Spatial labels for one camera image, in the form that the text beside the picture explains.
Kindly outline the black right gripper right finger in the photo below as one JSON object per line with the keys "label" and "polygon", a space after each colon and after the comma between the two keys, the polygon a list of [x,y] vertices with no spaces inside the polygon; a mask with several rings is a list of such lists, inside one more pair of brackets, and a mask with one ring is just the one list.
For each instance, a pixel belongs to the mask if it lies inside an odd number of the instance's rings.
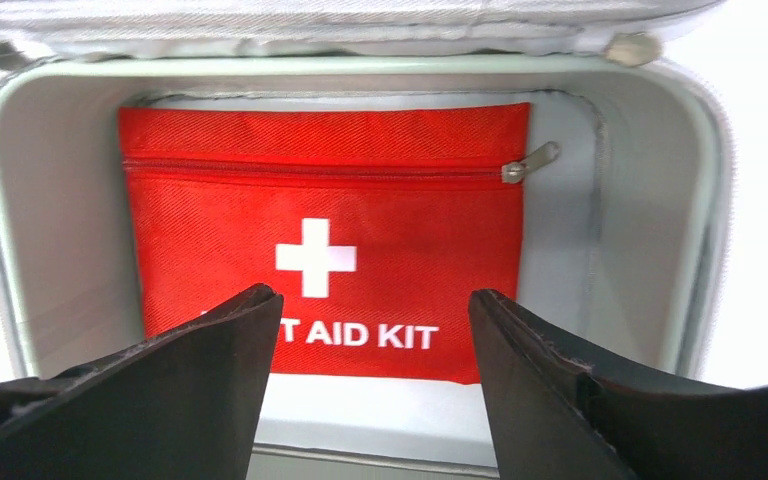
{"label": "black right gripper right finger", "polygon": [[669,374],[495,290],[469,319],[503,479],[768,479],[768,386]]}

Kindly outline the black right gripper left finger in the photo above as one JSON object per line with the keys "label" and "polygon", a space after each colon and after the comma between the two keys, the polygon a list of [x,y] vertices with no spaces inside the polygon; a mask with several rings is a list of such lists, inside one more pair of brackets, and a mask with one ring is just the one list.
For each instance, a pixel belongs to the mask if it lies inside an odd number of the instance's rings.
{"label": "black right gripper left finger", "polygon": [[283,308],[257,284],[159,336],[0,383],[0,479],[242,479]]}

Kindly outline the red first aid pouch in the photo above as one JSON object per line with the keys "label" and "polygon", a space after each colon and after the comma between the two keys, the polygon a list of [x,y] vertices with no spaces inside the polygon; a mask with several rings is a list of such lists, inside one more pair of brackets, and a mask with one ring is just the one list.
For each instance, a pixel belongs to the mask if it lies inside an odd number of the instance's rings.
{"label": "red first aid pouch", "polygon": [[517,290],[530,117],[120,109],[146,335],[264,283],[276,373],[477,383],[467,303]]}

